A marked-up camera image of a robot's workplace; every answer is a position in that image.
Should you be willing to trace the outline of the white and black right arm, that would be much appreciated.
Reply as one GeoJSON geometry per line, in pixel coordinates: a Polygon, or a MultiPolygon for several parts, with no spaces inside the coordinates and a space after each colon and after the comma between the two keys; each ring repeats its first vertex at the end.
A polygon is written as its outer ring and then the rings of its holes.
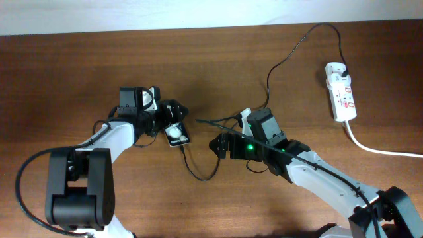
{"type": "Polygon", "coordinates": [[[302,187],[348,219],[321,237],[421,237],[422,218],[408,195],[392,186],[380,190],[332,167],[308,145],[288,140],[268,108],[236,116],[241,132],[225,128],[210,141],[218,158],[263,162],[269,171],[302,187]]]}

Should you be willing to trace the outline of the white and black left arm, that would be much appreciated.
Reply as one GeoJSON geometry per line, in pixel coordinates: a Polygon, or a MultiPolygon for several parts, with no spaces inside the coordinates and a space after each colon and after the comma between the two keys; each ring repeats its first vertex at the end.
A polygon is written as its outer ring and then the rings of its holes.
{"type": "Polygon", "coordinates": [[[134,237],[116,217],[112,164],[143,134],[183,121],[188,109],[158,87],[122,87],[120,104],[87,141],[50,154],[45,215],[69,235],[134,237]]]}

